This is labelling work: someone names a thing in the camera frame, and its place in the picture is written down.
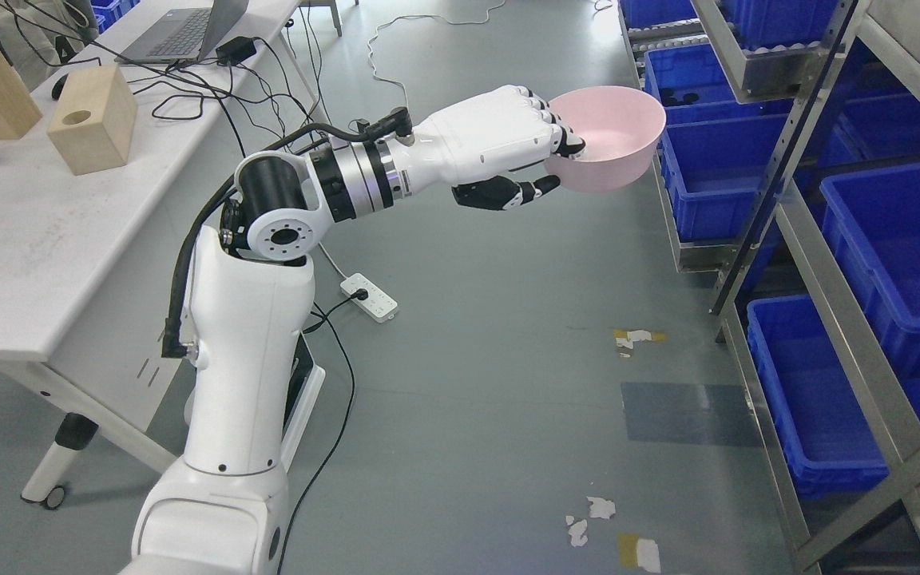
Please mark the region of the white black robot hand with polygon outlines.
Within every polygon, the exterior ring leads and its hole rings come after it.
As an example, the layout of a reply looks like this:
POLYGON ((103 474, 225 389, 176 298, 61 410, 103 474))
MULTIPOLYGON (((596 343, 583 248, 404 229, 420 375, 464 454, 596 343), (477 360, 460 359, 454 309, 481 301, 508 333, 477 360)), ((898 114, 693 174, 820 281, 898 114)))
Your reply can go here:
POLYGON ((413 142, 395 142, 391 153, 406 193, 434 184, 450 186, 457 204, 478 210, 508 211, 559 187, 545 176, 517 182, 508 172, 546 161, 576 157, 584 139, 523 86, 506 85, 453 103, 413 128, 413 142))

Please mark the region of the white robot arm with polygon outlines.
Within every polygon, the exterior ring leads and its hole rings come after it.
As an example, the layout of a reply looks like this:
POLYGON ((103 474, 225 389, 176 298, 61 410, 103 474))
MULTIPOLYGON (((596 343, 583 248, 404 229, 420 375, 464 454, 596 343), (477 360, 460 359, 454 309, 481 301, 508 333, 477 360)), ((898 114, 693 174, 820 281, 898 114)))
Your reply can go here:
POLYGON ((288 472, 324 372, 297 358, 335 223, 441 179, 441 146, 387 121, 305 154, 245 157, 191 226, 163 356, 195 367, 184 452, 149 492, 125 574, 276 574, 293 522, 288 472))

